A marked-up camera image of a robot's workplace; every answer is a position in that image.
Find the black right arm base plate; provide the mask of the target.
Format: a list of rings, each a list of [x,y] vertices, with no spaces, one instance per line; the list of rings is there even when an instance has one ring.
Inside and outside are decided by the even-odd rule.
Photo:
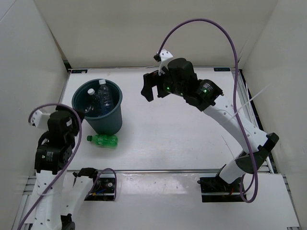
[[[217,177],[201,177],[197,183],[201,186],[203,203],[243,202],[239,178],[228,184]]]

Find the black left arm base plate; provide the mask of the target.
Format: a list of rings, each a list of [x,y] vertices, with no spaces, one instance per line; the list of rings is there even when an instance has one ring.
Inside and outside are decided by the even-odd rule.
[[[115,176],[101,175],[94,189],[84,199],[85,201],[115,201],[117,183]]]

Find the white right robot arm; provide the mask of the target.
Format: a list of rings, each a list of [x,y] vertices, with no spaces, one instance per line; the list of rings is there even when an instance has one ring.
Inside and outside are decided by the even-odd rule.
[[[237,119],[222,89],[211,80],[198,79],[192,63],[185,58],[171,60],[162,70],[162,73],[156,70],[143,76],[141,94],[147,101],[154,99],[153,87],[157,87],[159,98],[170,94],[181,96],[186,103],[213,118],[243,149],[234,160],[220,169],[215,180],[217,189],[225,192],[242,175],[253,174],[249,154],[253,153],[256,167],[259,168],[277,144],[278,135],[258,129],[243,115]]]

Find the clear plastic bottle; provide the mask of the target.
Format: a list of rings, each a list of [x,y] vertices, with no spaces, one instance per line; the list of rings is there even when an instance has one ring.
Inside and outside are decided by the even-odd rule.
[[[98,97],[101,105],[102,115],[110,113],[114,109],[112,93],[105,79],[99,80]]]

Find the green plastic bottle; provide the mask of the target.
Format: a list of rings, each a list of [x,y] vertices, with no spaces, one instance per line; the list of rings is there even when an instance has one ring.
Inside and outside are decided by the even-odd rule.
[[[102,147],[114,148],[118,145],[118,137],[115,135],[105,135],[105,134],[97,134],[94,136],[88,135],[86,140],[91,143],[94,143],[97,146],[102,146]]]

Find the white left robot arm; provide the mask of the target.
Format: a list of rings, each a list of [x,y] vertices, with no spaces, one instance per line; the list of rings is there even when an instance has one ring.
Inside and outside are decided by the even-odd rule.
[[[49,114],[36,109],[30,115],[31,124],[45,129],[38,140],[35,154],[35,191],[38,196],[33,207],[34,230],[73,230],[73,216],[89,192],[100,188],[95,168],[82,168],[73,173],[71,190],[63,194],[67,167],[81,143],[75,140],[82,134],[84,116],[70,107],[56,105]]]

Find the blue label bottle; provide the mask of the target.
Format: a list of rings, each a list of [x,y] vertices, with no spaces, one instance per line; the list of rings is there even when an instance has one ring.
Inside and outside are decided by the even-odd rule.
[[[89,108],[91,109],[91,111],[100,114],[101,104],[98,94],[93,88],[90,88],[87,93],[90,96]]]
[[[95,107],[92,103],[89,103],[84,109],[85,116],[95,117]]]

